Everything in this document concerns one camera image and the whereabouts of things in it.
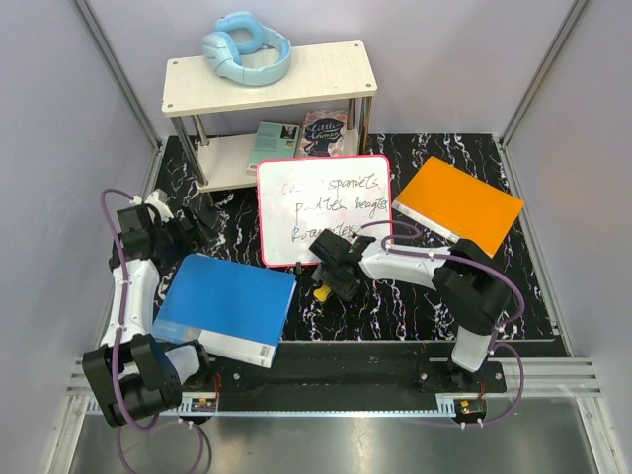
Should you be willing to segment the yellow whiteboard eraser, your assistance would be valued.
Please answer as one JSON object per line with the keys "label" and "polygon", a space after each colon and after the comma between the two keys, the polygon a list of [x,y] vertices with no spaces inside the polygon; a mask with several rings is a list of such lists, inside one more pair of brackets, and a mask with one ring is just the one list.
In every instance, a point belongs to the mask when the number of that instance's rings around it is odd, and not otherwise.
{"label": "yellow whiteboard eraser", "polygon": [[319,302],[326,302],[331,295],[332,290],[329,286],[323,284],[313,292],[314,298]]}

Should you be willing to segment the pink framed whiteboard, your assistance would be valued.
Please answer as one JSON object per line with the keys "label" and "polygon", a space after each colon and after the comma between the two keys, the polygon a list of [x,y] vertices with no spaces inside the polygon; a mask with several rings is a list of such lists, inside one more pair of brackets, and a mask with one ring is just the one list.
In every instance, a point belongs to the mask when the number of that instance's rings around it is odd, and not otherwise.
{"label": "pink framed whiteboard", "polygon": [[383,155],[264,161],[257,170],[262,261],[312,265],[324,229],[345,239],[392,218],[391,173]]}

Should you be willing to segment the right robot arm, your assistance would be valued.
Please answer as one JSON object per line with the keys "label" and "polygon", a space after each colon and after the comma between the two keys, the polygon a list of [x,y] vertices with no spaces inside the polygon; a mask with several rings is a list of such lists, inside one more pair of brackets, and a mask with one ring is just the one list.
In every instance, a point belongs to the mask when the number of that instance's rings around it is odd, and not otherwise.
{"label": "right robot arm", "polygon": [[474,392],[483,383],[497,323],[514,292],[513,283],[477,244],[461,239],[451,247],[394,245],[357,235],[347,240],[322,231],[309,251],[318,259],[313,278],[327,292],[351,301],[364,279],[392,279],[435,291],[457,323],[455,344],[435,388]]}

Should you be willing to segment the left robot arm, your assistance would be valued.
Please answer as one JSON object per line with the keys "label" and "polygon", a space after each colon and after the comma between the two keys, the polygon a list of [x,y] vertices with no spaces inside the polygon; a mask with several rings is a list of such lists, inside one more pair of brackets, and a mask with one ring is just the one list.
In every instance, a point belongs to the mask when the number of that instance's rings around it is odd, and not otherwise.
{"label": "left robot arm", "polygon": [[179,220],[156,199],[136,198],[117,213],[120,231],[109,260],[115,281],[111,319],[82,368],[112,427],[175,409],[185,387],[205,389],[213,367],[198,340],[162,347],[152,335],[159,272],[192,254],[204,235],[194,215]]}

